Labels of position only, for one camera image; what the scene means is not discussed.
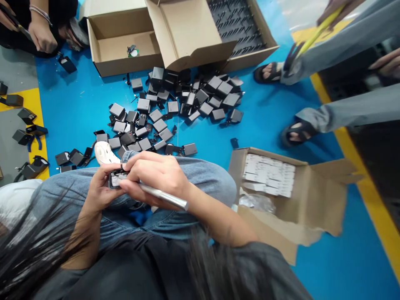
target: bracelet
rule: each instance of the bracelet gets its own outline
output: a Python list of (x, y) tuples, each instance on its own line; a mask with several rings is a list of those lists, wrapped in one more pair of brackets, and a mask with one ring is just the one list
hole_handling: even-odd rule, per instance
[(35, 13), (41, 15), (43, 18), (46, 19), (46, 21), (49, 23), (49, 25), (51, 27), (53, 27), (53, 24), (50, 22), (50, 17), (46, 12), (44, 12), (43, 10), (41, 10), (40, 8), (38, 8), (38, 7), (36, 7), (36, 6), (32, 5), (32, 4), (29, 6), (29, 10), (30, 11), (34, 11)]

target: hand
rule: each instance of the hand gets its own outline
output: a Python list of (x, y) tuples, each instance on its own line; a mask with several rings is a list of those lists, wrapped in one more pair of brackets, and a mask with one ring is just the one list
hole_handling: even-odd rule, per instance
[(369, 69), (373, 70), (380, 67), (382, 68), (379, 70), (379, 73), (383, 76), (400, 79), (400, 48), (378, 59)]
[(179, 210), (176, 206), (144, 192), (138, 185), (139, 180), (148, 186), (186, 201), (192, 199), (191, 193), (195, 186), (188, 181), (173, 156), (162, 156), (153, 152), (143, 151), (131, 158), (124, 169), (125, 171), (130, 170), (130, 172), (127, 179), (120, 182), (120, 187), (132, 199), (159, 208)]
[(121, 168), (120, 164), (103, 164), (94, 174), (90, 182), (89, 192), (87, 193), (85, 206), (92, 212), (101, 212), (107, 208), (117, 197), (125, 194), (122, 189), (112, 190), (108, 187), (108, 174)]
[[(8, 8), (11, 14), (15, 16), (15, 12), (13, 12), (13, 10), (10, 8), (10, 6), (5, 0), (0, 0), (0, 3), (3, 4), (6, 8)], [(0, 23), (2, 23), (9, 30), (18, 31), (18, 29), (13, 25), (10, 19), (1, 10), (0, 10)]]
[(52, 53), (57, 48), (57, 41), (50, 31), (49, 23), (42, 16), (32, 15), (28, 31), (37, 51)]
[(345, 5), (342, 12), (336, 17), (336, 19), (331, 23), (329, 29), (332, 30), (336, 24), (338, 24), (341, 20), (345, 18), (349, 13), (351, 13), (357, 6), (363, 3), (365, 0), (329, 0), (329, 3), (317, 20), (317, 25), (320, 25), (327, 17), (333, 14), (338, 8), (342, 5)]

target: black shirt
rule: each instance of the black shirt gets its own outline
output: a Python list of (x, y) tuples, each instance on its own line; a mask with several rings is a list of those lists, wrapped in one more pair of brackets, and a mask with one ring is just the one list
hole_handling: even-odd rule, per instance
[[(195, 299), (189, 251), (185, 242), (147, 232), (134, 233), (88, 270), (60, 269), (34, 299)], [(311, 299), (278, 250), (253, 242), (234, 252), (236, 262), (246, 267), (257, 268), (257, 260), (252, 257), (264, 257), (273, 274), (272, 289), (277, 300)]]

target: gray floor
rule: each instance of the gray floor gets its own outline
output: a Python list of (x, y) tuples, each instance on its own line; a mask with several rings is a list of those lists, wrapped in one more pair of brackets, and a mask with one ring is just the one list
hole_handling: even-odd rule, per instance
[[(0, 47), (0, 80), (8, 86), (8, 93), (17, 93), (38, 87), (33, 55)], [(0, 187), (12, 183), (17, 175), (16, 167), (29, 160), (25, 146), (12, 139), (17, 129), (25, 129), (25, 123), (17, 116), (20, 109), (0, 112), (0, 166), (4, 179)]]

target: white cloth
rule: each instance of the white cloth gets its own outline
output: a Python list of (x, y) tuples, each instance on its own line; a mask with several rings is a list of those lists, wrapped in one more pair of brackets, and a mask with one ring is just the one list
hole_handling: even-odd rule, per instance
[[(13, 224), (18, 222), (24, 214), (33, 192), (42, 182), (40, 179), (30, 179), (10, 183), (0, 188), (0, 223), (8, 230), (11, 230)], [(35, 221), (36, 218), (29, 215), (26, 224)]]

